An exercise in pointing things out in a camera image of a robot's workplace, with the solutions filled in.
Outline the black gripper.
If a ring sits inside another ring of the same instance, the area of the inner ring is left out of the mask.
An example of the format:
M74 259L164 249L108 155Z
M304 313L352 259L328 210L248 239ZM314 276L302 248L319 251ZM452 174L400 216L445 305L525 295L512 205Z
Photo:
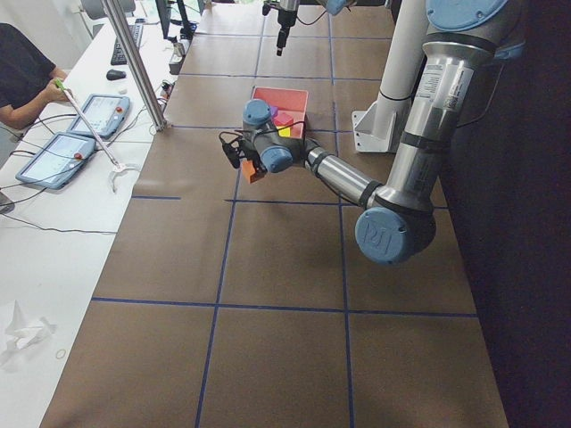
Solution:
M296 23L296 10L280 9L278 11L277 22L280 25L280 32L277 36L277 56L282 56L290 28Z
M248 161L248 160L255 161L256 163L264 167L263 163L261 162L260 155L255 150L243 146L242 152L243 152L243 161Z

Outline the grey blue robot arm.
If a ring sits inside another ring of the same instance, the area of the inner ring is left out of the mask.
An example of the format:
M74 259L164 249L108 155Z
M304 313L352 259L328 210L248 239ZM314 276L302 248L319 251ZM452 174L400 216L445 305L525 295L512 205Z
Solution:
M298 21L298 10L301 1L298 0L280 0L265 1L262 6L262 14L266 16L270 10L277 10L277 23L280 26L277 36L277 56L281 56L286 47L290 29L295 26ZM344 0L327 0L318 1L325 11L331 15L337 15L343 8L356 4L356 1Z
M304 166L362 208L355 237L368 259L382 265L409 259L434 239L430 197L472 79L484 65L521 54L526 13L524 1L401 3L378 97L352 119L359 151L393 154L385 183L313 139L281 136L260 99L245 105L243 125L223 151L251 180Z

